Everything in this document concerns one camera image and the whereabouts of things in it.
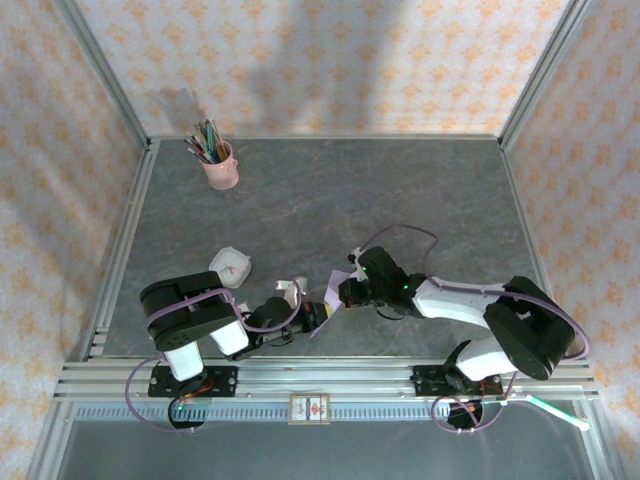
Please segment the pen holder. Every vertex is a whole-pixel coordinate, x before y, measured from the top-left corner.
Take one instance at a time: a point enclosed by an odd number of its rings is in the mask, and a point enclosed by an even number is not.
[[[240,174],[236,168],[238,166],[238,161],[233,158],[233,149],[227,142],[224,142],[224,146],[229,152],[229,156],[224,162],[213,165],[200,162],[204,168],[204,173],[207,174],[209,185],[216,190],[228,190],[233,188],[236,183],[238,183],[238,180],[240,180]]]

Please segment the small sign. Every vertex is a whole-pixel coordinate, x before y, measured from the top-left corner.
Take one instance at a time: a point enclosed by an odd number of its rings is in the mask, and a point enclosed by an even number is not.
[[[302,394],[289,398],[290,425],[329,425],[331,403],[329,395]]]

